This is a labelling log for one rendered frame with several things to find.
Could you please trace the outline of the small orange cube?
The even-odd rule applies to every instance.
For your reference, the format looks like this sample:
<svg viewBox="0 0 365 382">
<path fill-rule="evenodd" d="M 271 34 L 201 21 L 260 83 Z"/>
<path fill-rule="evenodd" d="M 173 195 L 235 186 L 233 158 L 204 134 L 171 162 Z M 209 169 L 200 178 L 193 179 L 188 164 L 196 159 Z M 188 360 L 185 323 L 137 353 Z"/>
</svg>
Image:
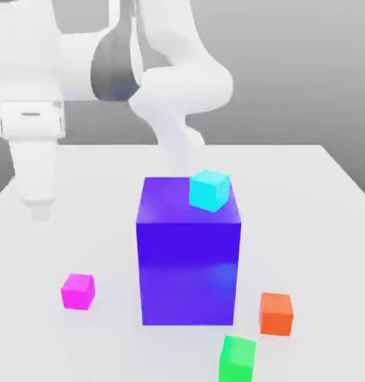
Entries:
<svg viewBox="0 0 365 382">
<path fill-rule="evenodd" d="M 289 336 L 293 325 L 293 306 L 290 296 L 262 292 L 259 322 L 261 334 Z"/>
</svg>

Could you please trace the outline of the small magenta cube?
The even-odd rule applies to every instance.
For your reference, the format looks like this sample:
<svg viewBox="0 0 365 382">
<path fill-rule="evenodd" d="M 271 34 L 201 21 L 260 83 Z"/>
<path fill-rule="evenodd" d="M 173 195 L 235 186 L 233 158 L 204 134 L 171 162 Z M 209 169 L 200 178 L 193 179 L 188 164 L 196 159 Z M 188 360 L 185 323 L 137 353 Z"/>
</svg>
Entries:
<svg viewBox="0 0 365 382">
<path fill-rule="evenodd" d="M 66 309 L 89 310 L 96 295 L 95 279 L 92 275 L 71 273 L 60 292 Z"/>
</svg>

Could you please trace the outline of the large purple box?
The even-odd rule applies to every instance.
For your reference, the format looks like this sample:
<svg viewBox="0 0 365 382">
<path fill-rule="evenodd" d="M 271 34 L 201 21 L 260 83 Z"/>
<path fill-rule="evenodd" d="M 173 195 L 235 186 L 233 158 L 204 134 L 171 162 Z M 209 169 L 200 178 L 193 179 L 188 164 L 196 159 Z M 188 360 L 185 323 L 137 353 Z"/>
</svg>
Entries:
<svg viewBox="0 0 365 382">
<path fill-rule="evenodd" d="M 147 177 L 137 221 L 144 325 L 232 325 L 241 218 L 236 197 L 215 213 L 189 203 L 188 178 Z"/>
</svg>

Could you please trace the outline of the small green cube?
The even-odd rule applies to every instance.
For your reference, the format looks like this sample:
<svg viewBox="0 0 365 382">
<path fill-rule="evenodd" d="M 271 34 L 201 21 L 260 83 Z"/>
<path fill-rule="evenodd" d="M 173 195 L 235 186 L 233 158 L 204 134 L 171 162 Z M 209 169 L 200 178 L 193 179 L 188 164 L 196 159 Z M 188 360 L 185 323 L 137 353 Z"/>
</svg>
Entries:
<svg viewBox="0 0 365 382">
<path fill-rule="evenodd" d="M 226 335 L 219 357 L 218 382 L 252 382 L 257 343 Z"/>
</svg>

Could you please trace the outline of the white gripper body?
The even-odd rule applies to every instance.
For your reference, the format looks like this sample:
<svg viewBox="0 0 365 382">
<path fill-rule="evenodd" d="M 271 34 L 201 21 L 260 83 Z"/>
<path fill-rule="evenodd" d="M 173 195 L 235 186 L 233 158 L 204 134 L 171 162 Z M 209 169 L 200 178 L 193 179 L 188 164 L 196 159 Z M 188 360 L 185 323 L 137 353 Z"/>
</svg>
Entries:
<svg viewBox="0 0 365 382">
<path fill-rule="evenodd" d="M 23 202 L 35 207 L 53 204 L 57 140 L 10 140 L 9 146 Z"/>
</svg>

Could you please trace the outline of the small cyan cube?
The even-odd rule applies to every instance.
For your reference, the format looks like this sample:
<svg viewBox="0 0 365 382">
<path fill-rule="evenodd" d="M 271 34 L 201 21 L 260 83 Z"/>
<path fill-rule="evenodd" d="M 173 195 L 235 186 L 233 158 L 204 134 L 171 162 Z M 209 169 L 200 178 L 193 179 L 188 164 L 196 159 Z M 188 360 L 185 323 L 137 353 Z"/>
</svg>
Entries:
<svg viewBox="0 0 365 382">
<path fill-rule="evenodd" d="M 230 176 L 203 169 L 190 178 L 189 203 L 191 206 L 216 212 L 229 199 Z"/>
</svg>

